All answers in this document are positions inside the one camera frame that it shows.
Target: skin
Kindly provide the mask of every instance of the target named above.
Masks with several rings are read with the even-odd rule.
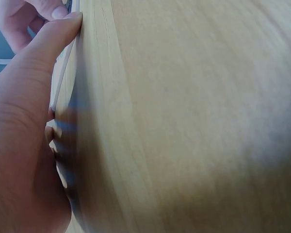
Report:
[[[46,22],[66,15],[62,0],[0,0],[0,30],[14,53],[31,42],[28,27],[38,33]]]
[[[22,7],[15,8],[12,17]],[[0,73],[0,233],[60,233],[70,222],[70,204],[48,144],[52,129],[45,126],[52,115],[48,109],[56,58],[75,38],[81,21],[81,13],[72,13],[43,23],[37,36],[25,43],[20,43],[24,31],[13,41],[15,26],[0,23],[1,29],[10,29],[2,30],[17,52]]]

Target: fingernail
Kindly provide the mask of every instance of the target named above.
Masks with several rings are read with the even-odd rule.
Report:
[[[53,19],[62,19],[68,14],[67,9],[64,6],[55,8],[52,12]]]
[[[65,19],[66,19],[66,18],[79,18],[79,17],[81,17],[81,16],[82,16],[82,13],[81,13],[81,12],[72,12],[72,13],[68,14],[68,15],[65,17]]]

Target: white line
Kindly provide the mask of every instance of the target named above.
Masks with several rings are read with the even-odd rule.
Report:
[[[9,64],[11,59],[0,59],[0,65],[7,65]]]

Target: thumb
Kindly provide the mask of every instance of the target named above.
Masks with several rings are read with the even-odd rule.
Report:
[[[52,70],[81,20],[81,13],[71,13],[47,23],[0,73],[0,141],[13,142],[24,154],[36,152],[44,139]]]
[[[68,11],[62,0],[25,0],[33,5],[37,12],[49,21],[62,19]]]

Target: light wood panel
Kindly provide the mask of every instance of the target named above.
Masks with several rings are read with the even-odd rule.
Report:
[[[291,233],[291,0],[80,10],[56,115],[84,231]]]

